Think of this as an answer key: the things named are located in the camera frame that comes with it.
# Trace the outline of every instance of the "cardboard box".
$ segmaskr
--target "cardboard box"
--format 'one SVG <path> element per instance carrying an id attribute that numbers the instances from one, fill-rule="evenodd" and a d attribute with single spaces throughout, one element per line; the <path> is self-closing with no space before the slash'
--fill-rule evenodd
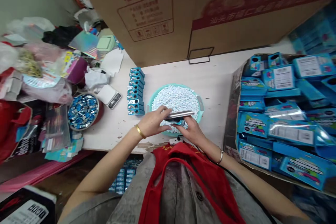
<path id="1" fill-rule="evenodd" d="M 270 54 L 258 54 L 258 56 L 261 57 L 262 60 L 267 59 L 268 55 Z M 306 55 L 289 55 L 289 54 L 282 54 L 286 59 L 294 59 L 303 57 Z M 315 190 L 312 187 L 308 186 L 305 183 L 302 183 L 298 180 L 292 179 L 290 177 L 281 175 L 279 173 L 274 173 L 272 171 L 268 171 L 265 169 L 262 169 L 258 166 L 255 166 L 251 163 L 247 163 L 243 161 L 239 154 L 238 154 L 238 146 L 236 143 L 236 137 L 237 137 L 237 130 L 238 130 L 238 109 L 240 105 L 240 91 L 241 91 L 241 79 L 242 79 L 242 73 L 244 70 L 244 66 L 249 63 L 249 60 L 247 60 L 242 66 L 240 66 L 232 76 L 232 84 L 231 84 L 231 90 L 230 90 L 230 100 L 229 100 L 229 106 L 228 106 L 228 112 L 226 117 L 226 125 L 225 125 L 225 133 L 224 133 L 224 142 L 223 142 L 223 149 L 225 149 L 225 152 L 229 154 L 230 156 L 234 157 L 237 161 L 242 162 L 246 164 L 247 166 L 251 167 L 252 169 L 258 170 L 260 172 L 266 173 L 272 177 L 276 177 L 278 179 L 298 184 L 302 187 L 309 188 L 311 190 Z M 333 197 L 336 197 L 336 177 L 329 178 L 326 180 L 326 184 L 324 186 L 323 192 L 325 194 L 331 195 Z"/>
<path id="2" fill-rule="evenodd" d="M 264 46 L 330 0 L 90 0 L 138 67 Z"/>

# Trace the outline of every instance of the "gold bracelet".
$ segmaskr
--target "gold bracelet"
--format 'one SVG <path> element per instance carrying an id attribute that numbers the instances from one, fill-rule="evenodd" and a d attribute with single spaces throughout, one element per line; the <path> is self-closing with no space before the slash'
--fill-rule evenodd
<path id="1" fill-rule="evenodd" d="M 137 130 L 138 130 L 140 136 L 141 136 L 143 139 L 146 139 L 146 137 L 143 135 L 143 133 L 141 132 L 141 130 L 140 130 L 140 128 L 139 128 L 138 125 L 136 125 L 136 128 L 137 128 Z"/>

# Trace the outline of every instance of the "hand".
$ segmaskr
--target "hand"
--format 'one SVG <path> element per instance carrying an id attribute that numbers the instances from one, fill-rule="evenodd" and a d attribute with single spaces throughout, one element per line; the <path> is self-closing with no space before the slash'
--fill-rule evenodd
<path id="1" fill-rule="evenodd" d="M 172 130 L 169 125 L 160 126 L 160 123 L 172 112 L 166 106 L 160 106 L 156 111 L 149 112 L 143 116 L 138 127 L 145 137 L 159 134 L 166 130 Z"/>
<path id="2" fill-rule="evenodd" d="M 188 124 L 187 129 L 177 124 L 173 124 L 173 126 L 176 127 L 182 133 L 182 135 L 187 138 L 191 143 L 198 146 L 201 142 L 208 140 L 194 118 L 188 116 L 184 117 L 184 120 Z"/>

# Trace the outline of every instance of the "pink sheet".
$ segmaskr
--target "pink sheet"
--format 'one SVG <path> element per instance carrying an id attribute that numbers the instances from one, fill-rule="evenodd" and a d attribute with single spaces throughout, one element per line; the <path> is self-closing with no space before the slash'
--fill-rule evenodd
<path id="1" fill-rule="evenodd" d="M 50 161 L 43 164 L 31 171 L 23 173 L 15 178 L 7 180 L 0 185 L 0 192 L 15 192 L 26 185 L 35 185 L 45 178 L 50 177 L 60 171 L 65 170 L 69 166 L 77 163 L 83 158 L 91 155 L 94 151 L 92 150 L 82 150 L 76 156 L 74 156 L 70 161 L 66 163 Z"/>

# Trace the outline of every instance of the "white pellets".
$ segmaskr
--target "white pellets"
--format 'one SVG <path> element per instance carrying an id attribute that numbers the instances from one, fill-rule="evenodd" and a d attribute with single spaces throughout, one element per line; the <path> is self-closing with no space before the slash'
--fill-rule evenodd
<path id="1" fill-rule="evenodd" d="M 161 105 L 166 106 L 167 108 L 173 109 L 173 112 L 181 112 L 185 110 L 194 111 L 195 114 L 192 117 L 196 120 L 198 116 L 198 101 L 196 95 L 193 93 L 193 90 L 184 88 L 181 86 L 172 86 L 169 85 L 161 89 L 161 91 L 156 95 L 152 103 L 152 111 L 157 110 Z M 162 125 L 171 125 L 170 122 L 162 121 Z M 168 130 L 171 133 L 180 133 L 175 127 L 171 127 L 173 130 Z"/>

